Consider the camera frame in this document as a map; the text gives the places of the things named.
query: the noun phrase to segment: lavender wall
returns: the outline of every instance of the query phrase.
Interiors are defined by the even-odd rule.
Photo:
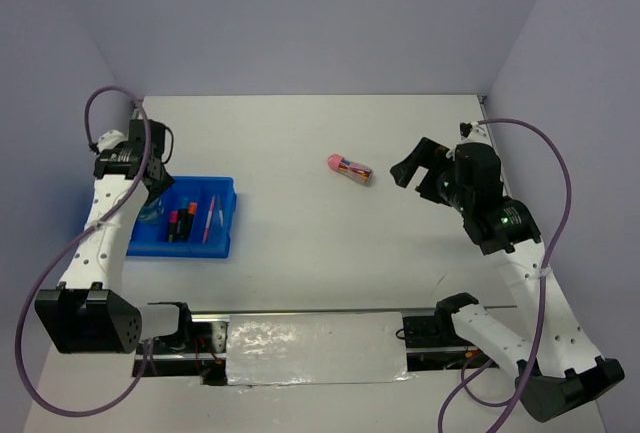
[[[640,424],[639,39],[638,0],[538,0],[488,103],[491,117],[547,131],[566,156],[574,210],[553,265],[585,330],[626,370],[599,401],[612,433]],[[555,160],[526,131],[497,131],[515,194],[549,234],[563,201]]]
[[[535,0],[73,0],[154,95],[488,92]]]
[[[113,82],[68,4],[0,0],[0,417],[8,432],[22,431],[31,404],[13,359],[18,310],[39,271],[82,227],[93,166],[83,102]],[[121,124],[125,107],[115,97],[100,101],[96,131]],[[26,361],[37,381],[51,342],[36,321],[26,337]]]

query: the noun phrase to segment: white table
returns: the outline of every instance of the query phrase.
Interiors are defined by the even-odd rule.
[[[193,310],[432,307],[468,291],[485,305],[513,301],[466,237],[454,210],[395,186],[389,168],[422,136],[445,145],[458,123],[482,117],[475,96],[149,97],[149,115],[169,125],[173,175],[231,176],[238,193],[227,260],[132,259],[131,302],[187,301]],[[332,172],[339,153],[371,166],[364,188]],[[499,312],[516,323],[517,314]],[[129,381],[131,357],[49,353],[40,390],[61,406],[86,408]],[[204,387],[192,379],[145,379],[99,417],[56,418],[32,409],[25,431],[332,432],[435,431],[458,372],[425,372],[377,385]],[[474,385],[488,398],[513,386],[499,371]],[[464,395],[446,431],[484,431],[498,412]],[[518,407],[502,431],[602,432],[594,403],[541,425]]]

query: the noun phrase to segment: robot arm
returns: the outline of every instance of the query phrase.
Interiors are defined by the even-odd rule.
[[[77,248],[54,290],[38,292],[35,309],[61,353],[130,353],[145,339],[163,337],[179,347],[187,334],[186,305],[136,307],[122,295],[122,269],[136,218],[153,208],[173,184],[162,164],[166,127],[151,121],[151,158],[143,180],[122,207]],[[118,131],[100,137],[94,197],[87,225],[95,224],[129,191],[144,148],[141,120],[131,120],[129,138]]]
[[[428,169],[416,190],[462,215],[469,238],[493,260],[509,287],[530,337],[537,326],[539,279],[546,276],[542,339],[521,400],[531,416],[547,421],[598,398],[620,382],[624,372],[589,340],[551,268],[540,268],[545,252],[540,231],[527,207],[504,195],[500,159],[486,132],[462,124],[461,134],[454,150],[423,138],[391,174],[404,188],[418,167]],[[531,352],[529,340],[493,318],[468,293],[439,302],[435,316],[445,336],[476,345],[519,382]]]

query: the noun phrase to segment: purple cable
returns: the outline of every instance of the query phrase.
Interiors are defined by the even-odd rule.
[[[507,406],[511,398],[508,398],[504,401],[499,401],[497,403],[492,403],[491,401],[486,401],[486,400],[483,400],[482,398],[478,398],[475,395],[475,393],[473,393],[473,391],[469,389],[469,385],[467,385],[468,382],[466,381],[466,378],[464,375],[467,371],[467,368],[469,368],[469,365],[474,359],[475,357],[473,356],[467,359],[467,361],[464,362],[464,365],[462,365],[462,368],[460,369],[460,384],[464,383],[463,384],[464,391],[467,392],[467,395],[469,395],[472,400],[474,400],[476,403],[480,403],[482,406],[488,406],[489,408],[500,408],[501,406]],[[489,366],[491,366],[492,364],[493,364],[493,360],[489,360]]]
[[[567,168],[567,164],[564,161],[564,158],[560,154],[560,151],[558,150],[556,145],[554,145],[553,141],[551,141],[551,139],[537,127],[525,121],[514,120],[512,118],[492,118],[488,120],[482,120],[478,122],[478,125],[488,125],[491,123],[509,123],[513,125],[523,126],[533,131],[538,136],[540,136],[545,141],[545,143],[547,143],[547,145],[549,145],[549,148],[551,148],[551,151],[553,151],[553,154],[555,155],[556,159],[558,160],[558,163],[560,164],[560,168],[562,169],[562,174],[564,176],[564,182],[565,182],[565,188],[566,188],[564,212],[562,213],[562,218],[560,219],[558,228],[556,229],[555,233],[551,237],[551,240],[549,241],[549,246],[547,247],[544,253],[544,256],[542,257],[540,268],[541,269],[546,268],[547,266],[549,266],[549,260],[551,258],[551,254],[553,253],[553,250],[555,249],[556,244],[558,243],[558,239],[560,238],[560,235],[562,234],[562,231],[564,230],[567,224],[567,221],[569,220],[569,213],[571,212],[571,199],[573,195],[573,190],[571,188],[571,177],[569,176],[569,169]],[[520,381],[518,383],[518,386],[516,387],[515,393],[508,400],[507,407],[500,414],[500,416],[495,421],[495,423],[491,425],[491,427],[487,430],[487,433],[496,433],[500,429],[500,427],[504,424],[504,422],[507,421],[507,418],[509,418],[509,416],[511,415],[511,412],[520,401],[520,398],[522,397],[524,389],[527,386],[527,383],[529,382],[529,377],[531,376],[531,372],[533,371],[536,357],[538,355],[538,350],[540,349],[540,341],[542,339],[542,329],[544,326],[544,313],[545,313],[545,304],[546,304],[546,297],[547,297],[546,287],[547,287],[547,278],[543,276],[540,278],[540,297],[539,297],[539,303],[538,303],[539,304],[538,315],[536,319],[536,330],[533,335],[533,341],[531,343],[531,353],[529,354],[527,365],[524,371],[522,372],[522,375],[520,376]],[[439,419],[441,417],[444,419],[444,413],[447,407],[449,406],[449,403],[451,403],[451,400],[453,399],[453,397],[457,395],[460,390],[465,388],[474,378],[478,376],[476,373],[479,374],[479,372],[484,371],[484,369],[486,369],[486,368],[484,369],[483,368],[479,369],[474,374],[469,376],[467,379],[462,381],[450,393],[449,397],[447,397],[448,401],[445,400],[445,402],[442,404],[442,407],[440,409],[440,414],[438,416]],[[441,421],[438,421],[438,432],[443,433]]]
[[[147,112],[144,110],[142,104],[137,100],[136,96],[131,91],[121,86],[111,85],[111,86],[105,86],[105,87],[99,88],[98,90],[94,91],[93,94],[87,100],[87,103],[84,107],[84,125],[85,125],[85,131],[87,134],[87,140],[89,141],[89,144],[94,145],[93,138],[91,137],[91,131],[89,128],[89,111],[91,110],[91,105],[93,104],[93,101],[99,95],[101,95],[106,91],[119,91],[120,93],[123,93],[124,95],[128,96],[129,99],[135,103],[135,105],[140,110],[140,115],[142,116],[142,121],[144,124],[145,141],[144,141],[144,152],[142,155],[142,162],[140,164],[140,170],[134,177],[133,183],[131,184],[131,188],[129,188],[129,190],[127,191],[127,193],[125,193],[122,199],[118,200],[116,204],[109,211],[107,211],[102,216],[102,218],[98,220],[98,222],[104,222],[109,220],[109,218],[111,218],[122,207],[122,205],[124,205],[126,201],[129,198],[131,198],[131,195],[133,194],[133,192],[136,190],[136,188],[142,181],[142,176],[145,170],[147,169],[147,163],[149,162],[149,157],[151,156],[151,141],[150,141],[151,127],[149,125],[149,118],[147,117]],[[44,398],[42,398],[38,393],[38,391],[36,390],[36,388],[31,383],[31,380],[29,379],[29,375],[27,374],[27,370],[24,365],[24,357],[22,353],[22,336],[24,334],[24,325],[27,320],[27,314],[29,313],[29,307],[31,306],[31,303],[36,297],[38,293],[38,289],[40,289],[40,287],[42,286],[42,283],[44,283],[44,280],[49,276],[49,274],[53,271],[53,269],[57,266],[57,264],[60,263],[60,261],[68,253],[70,253],[75,248],[77,248],[78,245],[85,238],[87,238],[89,235],[91,235],[91,233],[95,231],[96,225],[98,222],[96,222],[96,224],[94,225],[87,227],[82,233],[80,233],[73,240],[71,240],[71,242],[60,253],[58,253],[58,255],[56,255],[53,258],[53,260],[51,260],[51,262],[47,265],[47,267],[40,274],[40,276],[38,276],[36,281],[33,283],[33,286],[29,290],[29,293],[27,293],[27,298],[25,299],[25,302],[22,305],[22,309],[20,310],[20,316],[18,317],[18,324],[16,326],[16,336],[14,341],[14,356],[16,359],[16,366],[18,368],[18,375],[20,376],[20,380],[22,380],[22,384],[24,385],[25,389],[27,390],[31,398],[33,398],[33,400],[36,403],[38,403],[38,405],[40,405],[42,408],[44,408],[47,411],[50,411],[51,413],[55,413],[60,416],[67,416],[71,418],[80,418],[84,416],[97,415],[98,413],[107,411],[108,409],[116,406],[118,403],[124,400],[129,395],[129,393],[133,391],[135,386],[140,381],[140,378],[142,378],[144,370],[147,366],[147,357],[153,355],[153,344],[151,344],[151,346],[148,346],[148,343],[145,342],[144,356],[142,359],[142,364],[140,365],[140,371],[138,371],[138,374],[136,375],[136,378],[133,380],[131,385],[129,385],[129,387],[124,391],[124,393],[122,393],[122,395],[120,395],[115,400],[111,401],[110,403],[104,406],[101,406],[99,408],[94,408],[92,410],[70,411],[70,410],[64,410],[62,408],[58,408],[57,406],[52,405],[51,403],[47,402]]]
[[[484,370],[486,370],[487,368],[489,368],[491,366],[491,364],[493,363],[493,360],[488,360],[484,365],[482,365],[480,368],[478,368],[476,371],[474,371],[473,373],[471,373],[471,375],[469,375],[469,378],[467,378],[465,382],[462,382],[460,384],[458,384],[458,386],[456,386],[453,391],[451,393],[449,393],[449,396],[447,396],[447,399],[444,400],[444,403],[442,403],[442,407],[440,408],[440,413],[438,413],[438,432],[442,433],[442,431],[444,431],[442,429],[443,423],[444,423],[444,414],[447,411],[447,407],[449,406],[449,403],[451,403],[451,401],[455,398],[455,396],[460,392],[460,390],[462,390],[464,388],[464,386],[469,383],[471,380],[477,378],[478,376],[480,376],[480,373],[482,373]]]

